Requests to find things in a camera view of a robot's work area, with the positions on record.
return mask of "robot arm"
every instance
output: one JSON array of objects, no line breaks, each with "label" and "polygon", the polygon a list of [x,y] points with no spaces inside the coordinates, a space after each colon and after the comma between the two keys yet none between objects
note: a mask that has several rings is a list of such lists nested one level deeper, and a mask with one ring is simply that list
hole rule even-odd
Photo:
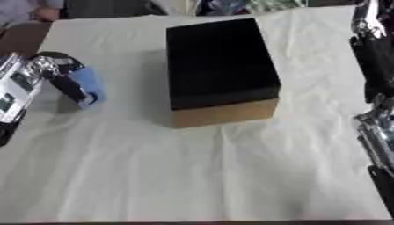
[{"label": "robot arm", "polygon": [[104,98],[93,70],[69,55],[43,52],[28,60],[15,53],[6,55],[0,58],[0,147],[13,136],[44,80],[81,108]]},{"label": "robot arm", "polygon": [[365,76],[369,112],[358,115],[359,140],[373,163],[368,168],[394,218],[394,1],[363,0],[352,21],[350,44]]}]

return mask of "white tablecloth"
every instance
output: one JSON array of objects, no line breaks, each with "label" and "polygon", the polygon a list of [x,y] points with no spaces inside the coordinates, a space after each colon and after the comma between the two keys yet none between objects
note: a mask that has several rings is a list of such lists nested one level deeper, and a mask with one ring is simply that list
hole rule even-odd
[{"label": "white tablecloth", "polygon": [[365,112],[353,8],[257,18],[281,77],[274,118],[172,129],[165,28],[222,18],[59,21],[42,50],[102,76],[83,112],[50,85],[0,149],[0,221],[388,219],[351,119]]}]

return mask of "table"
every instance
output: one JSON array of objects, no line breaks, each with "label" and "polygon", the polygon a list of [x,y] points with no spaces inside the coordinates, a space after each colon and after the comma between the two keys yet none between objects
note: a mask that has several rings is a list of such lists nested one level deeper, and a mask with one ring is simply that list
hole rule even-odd
[{"label": "table", "polygon": [[184,130],[169,127],[165,28],[223,18],[56,22],[41,49],[91,65],[108,100],[78,112],[44,87],[0,150],[0,220],[388,219],[350,123],[368,109],[352,11],[256,18],[283,84],[275,117]]}]

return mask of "blue object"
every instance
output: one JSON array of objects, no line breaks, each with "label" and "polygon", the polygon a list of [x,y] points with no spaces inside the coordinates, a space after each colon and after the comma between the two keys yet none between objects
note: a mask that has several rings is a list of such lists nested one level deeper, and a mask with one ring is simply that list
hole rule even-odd
[{"label": "blue object", "polygon": [[102,103],[106,100],[104,85],[102,81],[99,80],[99,78],[95,75],[91,67],[85,67],[83,69],[74,71],[69,74],[69,78],[78,83],[84,92],[90,95],[90,100],[87,99],[78,102],[78,105],[82,109],[88,107],[89,105]]}]

